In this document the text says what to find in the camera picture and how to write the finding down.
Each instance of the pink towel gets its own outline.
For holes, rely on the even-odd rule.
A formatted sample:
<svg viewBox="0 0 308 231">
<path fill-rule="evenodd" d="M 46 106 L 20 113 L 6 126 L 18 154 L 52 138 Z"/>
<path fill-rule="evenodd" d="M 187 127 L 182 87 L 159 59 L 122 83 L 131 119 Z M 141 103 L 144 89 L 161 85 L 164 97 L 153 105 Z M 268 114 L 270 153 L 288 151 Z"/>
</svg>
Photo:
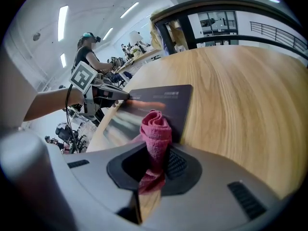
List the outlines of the pink towel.
<svg viewBox="0 0 308 231">
<path fill-rule="evenodd" d="M 142 120 L 140 135 L 132 142 L 145 141 L 150 155 L 150 168 L 139 183 L 139 194 L 161 189 L 165 184 L 163 171 L 166 148 L 171 143 L 171 127 L 160 111 L 151 110 Z"/>
</svg>

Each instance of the equipment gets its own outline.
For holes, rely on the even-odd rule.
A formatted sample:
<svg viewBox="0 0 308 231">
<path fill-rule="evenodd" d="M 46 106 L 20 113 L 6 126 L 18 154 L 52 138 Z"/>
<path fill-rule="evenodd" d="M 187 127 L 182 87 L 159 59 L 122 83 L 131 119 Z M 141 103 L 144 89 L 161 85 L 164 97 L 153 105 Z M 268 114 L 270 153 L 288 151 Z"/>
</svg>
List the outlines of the equipment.
<svg viewBox="0 0 308 231">
<path fill-rule="evenodd" d="M 70 135 L 69 127 L 68 125 L 65 126 L 65 128 L 56 128 L 55 134 L 58 135 L 58 137 L 63 140 L 66 144 L 70 144 L 73 142 L 73 138 Z M 74 146 L 71 146 L 70 154 L 74 153 L 76 151 L 77 153 L 82 152 L 84 148 L 87 148 L 85 146 L 86 141 L 82 141 L 86 135 L 82 135 L 79 137 L 79 134 L 77 131 L 73 130 L 74 134 L 74 140 L 76 141 L 77 148 Z"/>
<path fill-rule="evenodd" d="M 109 58 L 109 62 L 112 63 L 114 71 L 121 66 L 121 64 L 118 64 L 118 59 L 114 56 Z"/>
<path fill-rule="evenodd" d="M 93 37 L 97 43 L 100 43 L 100 42 L 101 42 L 101 38 L 100 38 L 100 37 L 95 37 L 95 36 L 93 35 L 93 33 L 84 33 L 83 36 L 84 36 L 84 37 Z"/>
<path fill-rule="evenodd" d="M 227 158 L 172 144 L 161 202 L 140 224 L 136 194 L 147 169 L 144 142 L 62 155 L 35 134 L 15 132 L 0 147 L 4 174 L 50 229 L 259 230 L 289 199 L 279 201 L 263 182 Z M 48 186 L 43 194 L 42 185 Z"/>
<path fill-rule="evenodd" d="M 103 83 L 103 74 L 99 74 L 83 61 L 79 62 L 69 81 L 84 95 L 85 103 L 79 113 L 82 116 L 95 115 L 96 111 L 101 108 L 99 101 L 95 101 L 99 98 L 114 101 L 129 98 L 129 94 L 122 89 Z M 92 87 L 98 89 L 98 94 L 95 98 L 93 97 Z"/>
<path fill-rule="evenodd" d="M 137 33 L 136 31 L 132 31 L 129 34 L 129 42 L 131 43 L 131 45 L 137 45 L 139 46 L 140 50 L 142 53 L 146 53 L 146 51 L 144 50 L 143 47 L 141 47 L 141 45 L 139 44 L 139 41 L 143 40 L 143 37 L 141 37 L 141 35 L 139 33 Z"/>
</svg>

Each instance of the railing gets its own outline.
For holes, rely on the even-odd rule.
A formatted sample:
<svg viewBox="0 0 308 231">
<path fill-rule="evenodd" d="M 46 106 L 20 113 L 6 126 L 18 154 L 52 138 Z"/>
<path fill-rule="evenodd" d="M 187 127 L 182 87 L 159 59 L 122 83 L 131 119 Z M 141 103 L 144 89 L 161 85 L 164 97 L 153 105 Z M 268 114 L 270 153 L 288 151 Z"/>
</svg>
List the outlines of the railing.
<svg viewBox="0 0 308 231">
<path fill-rule="evenodd" d="M 264 15 L 269 18 L 278 20 L 279 22 L 289 26 L 290 28 L 298 32 L 300 35 L 303 35 L 304 37 L 306 36 L 306 32 L 303 30 L 302 26 L 294 19 L 287 16 L 283 12 L 275 9 L 272 6 L 256 2 L 254 0 L 191 0 L 185 3 L 177 4 L 171 8 L 168 8 L 160 13 L 153 15 L 151 17 L 151 21 L 155 23 L 155 26 L 159 30 L 160 35 L 163 38 L 165 46 L 167 48 L 166 50 L 169 54 L 175 54 L 176 51 L 166 24 L 170 21 L 177 20 L 181 26 L 189 50 L 196 49 L 198 43 L 204 43 L 209 41 L 246 40 L 278 46 L 283 49 L 292 51 L 303 57 L 304 59 L 308 60 L 308 56 L 305 55 L 302 51 L 302 49 L 307 48 L 305 43 L 303 44 L 303 42 L 301 42 L 297 38 L 294 39 L 292 45 L 281 43 L 283 39 L 280 38 L 280 34 L 278 36 L 278 39 L 280 41 L 268 38 L 266 39 L 264 37 L 254 37 L 247 35 L 219 35 L 196 39 L 188 15 L 212 11 L 244 11 Z"/>
<path fill-rule="evenodd" d="M 253 21 L 250 22 L 250 28 L 251 31 L 258 32 L 277 42 L 291 46 L 295 50 L 305 51 L 308 49 L 305 42 L 279 28 Z"/>
<path fill-rule="evenodd" d="M 224 23 L 225 26 L 227 25 L 227 21 L 226 20 L 224 20 L 223 23 Z M 228 19 L 228 24 L 229 24 L 229 26 L 236 27 L 235 20 L 229 20 Z"/>
</svg>

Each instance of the person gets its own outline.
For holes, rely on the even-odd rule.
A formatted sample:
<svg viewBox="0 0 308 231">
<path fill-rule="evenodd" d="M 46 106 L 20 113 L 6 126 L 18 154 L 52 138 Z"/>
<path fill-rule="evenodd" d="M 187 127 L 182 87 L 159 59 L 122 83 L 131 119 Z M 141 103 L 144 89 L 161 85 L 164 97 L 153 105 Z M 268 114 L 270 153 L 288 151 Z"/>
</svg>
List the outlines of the person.
<svg viewBox="0 0 308 231">
<path fill-rule="evenodd" d="M 124 71 L 123 74 L 129 79 L 133 77 L 133 75 L 127 71 Z M 118 83 L 119 81 L 121 81 L 121 85 L 123 84 L 124 86 L 124 79 L 121 77 L 120 74 L 117 74 L 115 71 L 110 71 L 106 74 L 106 76 L 111 80 L 112 83 Z"/>
<path fill-rule="evenodd" d="M 93 52 L 96 47 L 97 38 L 92 33 L 84 33 L 79 39 L 77 44 L 77 53 L 75 57 L 74 67 L 75 68 L 80 61 L 85 62 L 96 71 L 101 71 L 103 74 L 109 72 L 113 68 L 113 63 L 101 63 Z"/>
<path fill-rule="evenodd" d="M 32 101 L 24 117 L 24 121 L 31 121 L 42 116 L 48 115 L 57 110 L 65 109 L 67 91 L 68 88 L 62 88 L 58 90 L 39 92 Z M 96 97 L 97 89 L 92 88 L 92 92 L 93 97 Z M 73 104 L 83 105 L 84 102 L 85 100 L 81 91 L 73 87 L 68 97 L 67 106 L 71 106 Z M 101 107 L 115 107 L 117 104 L 118 101 L 115 101 L 113 104 L 111 104 L 109 100 L 105 99 Z"/>
<path fill-rule="evenodd" d="M 59 86 L 59 89 L 62 89 L 62 88 L 66 88 L 64 85 L 60 85 Z M 80 112 L 80 110 L 81 110 L 81 108 L 82 108 L 82 105 L 81 104 L 73 104 L 73 105 L 71 105 L 71 106 L 69 106 L 69 107 L 73 107 L 74 109 L 76 109 L 77 111 L 79 111 Z"/>
<path fill-rule="evenodd" d="M 69 152 L 69 145 L 64 143 L 59 143 L 59 141 L 55 138 L 50 139 L 50 136 L 45 136 L 45 141 L 48 144 L 54 144 L 57 145 L 61 152 L 67 154 Z"/>
</svg>

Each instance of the wooden tabletop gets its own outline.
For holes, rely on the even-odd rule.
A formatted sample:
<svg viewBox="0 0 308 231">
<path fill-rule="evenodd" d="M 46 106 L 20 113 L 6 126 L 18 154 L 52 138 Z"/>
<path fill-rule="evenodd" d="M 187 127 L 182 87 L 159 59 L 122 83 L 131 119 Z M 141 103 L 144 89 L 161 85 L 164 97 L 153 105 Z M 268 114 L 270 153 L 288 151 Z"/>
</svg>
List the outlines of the wooden tabletop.
<svg viewBox="0 0 308 231">
<path fill-rule="evenodd" d="M 182 144 L 232 159 L 279 197 L 296 190 L 308 159 L 308 71 L 290 56 L 248 46 L 206 47 L 144 65 L 124 90 L 191 84 Z M 110 148 L 105 115 L 87 152 Z M 123 145 L 119 134 L 113 134 Z"/>
<path fill-rule="evenodd" d="M 157 50 L 157 49 L 153 48 L 152 46 L 145 48 L 145 50 L 147 51 L 146 53 L 144 53 L 144 54 L 140 53 L 139 55 L 133 57 L 133 62 L 134 63 L 142 61 L 143 59 L 145 59 L 145 58 L 147 58 L 147 57 L 149 57 L 149 56 L 151 56 L 153 54 L 157 54 L 157 53 L 160 52 L 160 50 Z M 123 67 L 118 69 L 116 71 L 116 73 L 120 73 L 120 72 L 124 71 L 126 68 L 128 68 L 130 66 L 131 66 L 131 64 L 124 65 Z"/>
</svg>

